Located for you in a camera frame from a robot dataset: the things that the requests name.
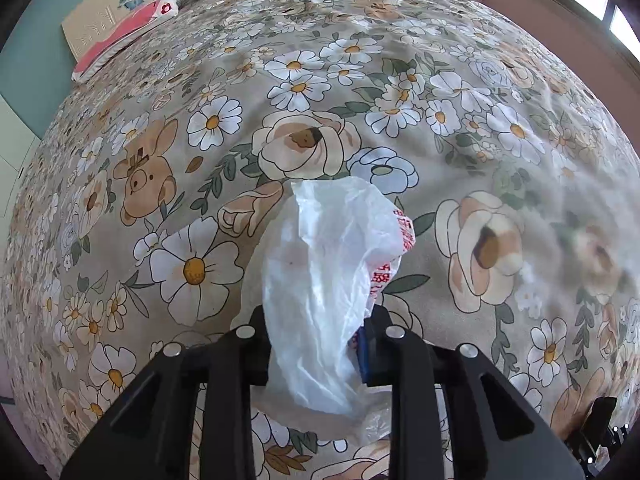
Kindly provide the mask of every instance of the floral bed sheet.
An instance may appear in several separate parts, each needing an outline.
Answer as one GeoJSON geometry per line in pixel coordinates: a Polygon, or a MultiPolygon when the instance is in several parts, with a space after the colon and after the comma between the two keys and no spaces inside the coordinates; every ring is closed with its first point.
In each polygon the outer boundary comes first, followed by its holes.
{"type": "MultiPolygon", "coordinates": [[[[635,419],[639,160],[556,56],[472,0],[200,0],[76,87],[26,169],[0,328],[53,471],[163,344],[254,306],[288,183],[348,174],[414,220],[397,324],[475,343],[560,436],[597,396],[635,419]]],[[[388,440],[252,415],[260,480],[386,474],[388,440]]]]}

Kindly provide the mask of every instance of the brown cartoon animal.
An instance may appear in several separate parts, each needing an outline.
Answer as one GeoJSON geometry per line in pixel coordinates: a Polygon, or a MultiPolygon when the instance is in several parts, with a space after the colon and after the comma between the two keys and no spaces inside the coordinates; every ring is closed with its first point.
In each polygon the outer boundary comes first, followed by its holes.
{"type": "Polygon", "coordinates": [[[176,185],[171,167],[162,156],[174,143],[178,120],[167,124],[153,121],[137,138],[126,145],[127,158],[113,168],[113,177],[126,178],[120,219],[126,226],[168,204],[175,197],[176,185]]]}

